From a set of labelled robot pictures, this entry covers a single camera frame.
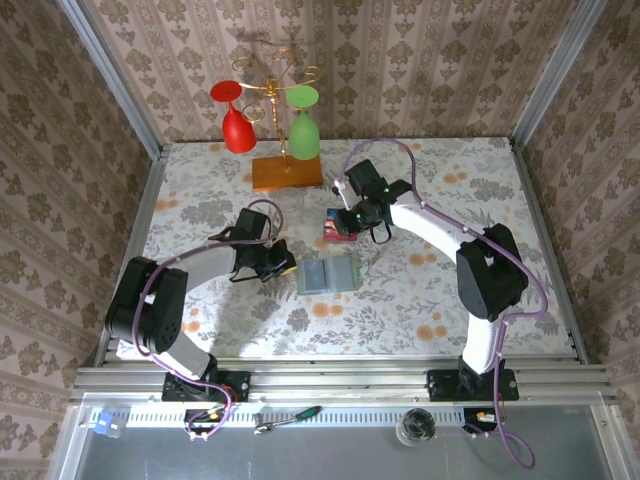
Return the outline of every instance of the gray floor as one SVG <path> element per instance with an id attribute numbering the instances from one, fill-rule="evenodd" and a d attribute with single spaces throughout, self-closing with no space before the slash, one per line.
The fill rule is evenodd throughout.
<path id="1" fill-rule="evenodd" d="M 498 438 L 471 441 L 441 429 L 420 447 L 404 447 L 391 428 L 290 428 L 262 437 L 227 429 L 191 442 L 179 429 L 129 429 L 119 439 L 90 433 L 78 479 L 342 480 L 342 479 L 581 479 L 610 474 L 590 410 L 517 407 L 508 429 L 537 457 L 521 470 Z"/>

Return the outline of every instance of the green handle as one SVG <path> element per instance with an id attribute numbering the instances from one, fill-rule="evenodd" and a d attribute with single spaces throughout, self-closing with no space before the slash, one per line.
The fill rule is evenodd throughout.
<path id="1" fill-rule="evenodd" d="M 303 422 L 311 417 L 314 417 L 319 414 L 321 410 L 322 407 L 320 406 L 307 408 L 305 411 L 300 412 L 295 416 L 296 422 Z"/>

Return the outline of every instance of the table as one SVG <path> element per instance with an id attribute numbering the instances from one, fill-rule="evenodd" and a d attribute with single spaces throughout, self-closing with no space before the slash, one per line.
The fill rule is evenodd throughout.
<path id="1" fill-rule="evenodd" d="M 221 143 L 173 145 L 151 221 L 144 256 L 166 258 L 202 244 L 232 225 L 243 206 L 257 198 L 275 201 L 285 215 L 282 236 L 298 261 L 356 255 L 363 285 L 356 292 L 300 297 L 294 275 L 262 284 L 214 279 L 185 300 L 183 330 L 216 356 L 277 355 L 459 355 L 466 341 L 467 313 L 457 296 L 454 264 L 417 236 L 394 231 L 375 245 L 368 235 L 353 244 L 322 239 L 328 207 L 340 202 L 333 179 L 358 140 L 321 142 L 325 184 L 266 195 L 251 189 L 251 158 L 277 155 L 278 142 L 259 142 L 245 155 Z M 502 222 L 513 232 L 523 260 L 541 279 L 549 313 L 519 320 L 508 330 L 505 352 L 570 356 L 571 342 L 541 251 L 534 221 L 505 138 L 406 140 L 418 162 L 423 197 L 443 211 L 481 229 Z M 358 159 L 370 158 L 387 180 L 409 179 L 406 152 L 376 143 Z M 520 307 L 537 308 L 529 287 Z M 137 358 L 121 343 L 118 356 Z"/>

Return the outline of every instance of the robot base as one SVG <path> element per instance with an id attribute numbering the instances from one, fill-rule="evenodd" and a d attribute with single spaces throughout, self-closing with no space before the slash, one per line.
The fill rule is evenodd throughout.
<path id="1" fill-rule="evenodd" d="M 460 370 L 429 370 L 427 385 L 429 400 L 432 402 L 473 402 L 493 401 L 493 370 L 478 376 L 476 388 L 463 386 Z M 499 392 L 504 401 L 520 398 L 518 384 L 513 370 L 501 369 Z"/>
<path id="2" fill-rule="evenodd" d="M 228 372 L 214 370 L 214 375 L 205 375 L 203 381 L 217 385 L 228 385 L 236 392 L 237 398 L 230 393 L 234 403 L 249 400 L 251 374 L 249 372 Z M 162 387 L 163 402 L 219 402 L 224 403 L 224 395 L 218 390 L 196 387 L 167 373 Z"/>

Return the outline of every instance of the wine glass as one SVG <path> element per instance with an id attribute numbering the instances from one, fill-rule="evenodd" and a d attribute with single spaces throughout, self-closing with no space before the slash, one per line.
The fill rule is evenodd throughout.
<path id="1" fill-rule="evenodd" d="M 233 101 L 241 94 L 242 87 L 233 80 L 216 83 L 211 89 L 211 98 L 229 104 L 229 111 L 222 121 L 222 135 L 224 144 L 233 153 L 247 153 L 256 146 L 256 134 L 251 122 L 233 106 Z"/>
<path id="2" fill-rule="evenodd" d="M 298 160 L 311 160 L 320 153 L 320 131 L 306 108 L 316 104 L 318 91 L 309 85 L 298 85 L 287 90 L 287 103 L 300 113 L 289 129 L 289 151 Z"/>

